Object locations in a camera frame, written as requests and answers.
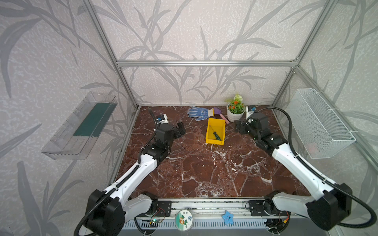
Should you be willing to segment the yellow plastic bin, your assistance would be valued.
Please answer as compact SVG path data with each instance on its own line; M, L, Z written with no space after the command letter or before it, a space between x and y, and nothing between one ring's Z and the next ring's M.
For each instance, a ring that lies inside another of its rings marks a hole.
M225 126L225 120L209 118L206 132L206 143L223 146L225 140ZM220 136L221 141L216 140L213 132L216 132Z

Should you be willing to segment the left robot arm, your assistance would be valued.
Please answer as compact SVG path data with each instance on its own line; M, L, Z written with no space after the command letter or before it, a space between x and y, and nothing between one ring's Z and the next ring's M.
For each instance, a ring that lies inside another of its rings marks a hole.
M135 164L105 190L95 190L88 199L86 213L74 230L79 235L82 228L91 231L92 236L116 236L124 224L150 210L153 199L140 194L129 197L142 181L153 172L170 154L174 140L185 135L182 122L173 126L157 124L154 141L141 150Z

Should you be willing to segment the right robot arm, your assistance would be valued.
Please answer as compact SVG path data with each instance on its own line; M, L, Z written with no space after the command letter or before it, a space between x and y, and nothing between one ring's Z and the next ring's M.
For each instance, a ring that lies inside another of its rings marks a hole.
M288 141L280 134L270 130L265 114L253 113L247 121L236 121L235 131L249 135L257 147L284 165L308 190L309 196L297 196L284 192L273 192L266 197L268 209L289 211L310 218L319 228L329 231L350 216L352 190L346 184L333 187L321 178L317 169L309 170L311 164L295 155Z

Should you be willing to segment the green black screwdriver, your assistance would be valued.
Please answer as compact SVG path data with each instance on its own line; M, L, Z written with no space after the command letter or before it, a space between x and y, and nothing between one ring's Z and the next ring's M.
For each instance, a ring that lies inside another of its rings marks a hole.
M213 132L213 134L214 134L216 140L221 141L220 136L216 132Z

